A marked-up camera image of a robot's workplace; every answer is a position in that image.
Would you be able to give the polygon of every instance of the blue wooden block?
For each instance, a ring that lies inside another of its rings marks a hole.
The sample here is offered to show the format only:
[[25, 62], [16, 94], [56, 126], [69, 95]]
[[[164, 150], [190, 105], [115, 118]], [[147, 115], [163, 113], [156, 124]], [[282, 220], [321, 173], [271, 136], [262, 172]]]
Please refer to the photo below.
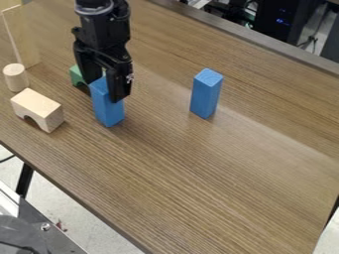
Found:
[[194, 78], [190, 101], [190, 111], [203, 119], [210, 117], [216, 110], [220, 97], [223, 75], [209, 68]]
[[125, 119], [124, 100], [111, 102], [105, 76], [92, 82], [89, 88], [94, 113], [99, 122], [106, 127], [112, 127]]

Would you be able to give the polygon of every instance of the table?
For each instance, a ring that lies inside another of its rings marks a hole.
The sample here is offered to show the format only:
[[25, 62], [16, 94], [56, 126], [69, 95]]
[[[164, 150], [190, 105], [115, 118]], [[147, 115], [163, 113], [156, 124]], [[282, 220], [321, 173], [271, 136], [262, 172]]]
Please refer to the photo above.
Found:
[[[43, 62], [29, 76], [65, 123], [51, 135], [26, 124], [2, 84], [2, 143], [146, 253], [310, 253], [338, 194], [338, 77], [130, 2], [127, 119], [102, 127], [70, 85], [72, 1], [37, 0], [26, 8]], [[4, 31], [1, 66], [14, 60]], [[205, 67], [226, 76], [207, 121], [188, 112]]]

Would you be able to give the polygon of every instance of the light wooden block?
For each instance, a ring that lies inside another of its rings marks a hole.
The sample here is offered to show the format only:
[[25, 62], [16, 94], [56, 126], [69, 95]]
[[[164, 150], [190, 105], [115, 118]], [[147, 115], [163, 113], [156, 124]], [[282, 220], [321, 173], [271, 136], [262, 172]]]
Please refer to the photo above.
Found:
[[25, 68], [38, 64], [41, 61], [39, 51], [28, 27], [23, 6], [17, 5], [3, 10], [2, 17], [18, 63]]
[[29, 86], [25, 67], [20, 63], [11, 63], [4, 67], [2, 72], [8, 88], [13, 92], [20, 92]]
[[53, 132], [63, 122], [62, 106], [30, 88], [14, 96], [11, 103], [19, 117], [31, 117], [48, 133]]
[[0, 1], [0, 11], [11, 8], [16, 5], [20, 5], [21, 0], [1, 0]]

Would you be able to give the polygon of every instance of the gray floor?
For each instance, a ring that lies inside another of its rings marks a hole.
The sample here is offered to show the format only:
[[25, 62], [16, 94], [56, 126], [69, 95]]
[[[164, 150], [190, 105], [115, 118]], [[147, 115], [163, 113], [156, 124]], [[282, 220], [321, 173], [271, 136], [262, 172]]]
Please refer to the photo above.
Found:
[[[9, 155], [0, 146], [0, 160]], [[0, 164], [0, 181], [14, 190], [22, 165], [17, 158]], [[37, 173], [34, 174], [27, 201], [52, 222], [61, 221], [62, 228], [67, 229], [66, 234], [90, 254], [143, 253]]]

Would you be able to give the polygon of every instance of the wooden arch block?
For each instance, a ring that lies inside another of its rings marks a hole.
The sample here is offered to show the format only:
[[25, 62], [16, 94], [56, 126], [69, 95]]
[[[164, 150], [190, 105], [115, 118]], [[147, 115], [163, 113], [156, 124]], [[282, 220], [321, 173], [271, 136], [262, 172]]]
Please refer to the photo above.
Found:
[[11, 103], [19, 117], [31, 117], [48, 133], [53, 132], [63, 122], [62, 106], [30, 88], [14, 96]]

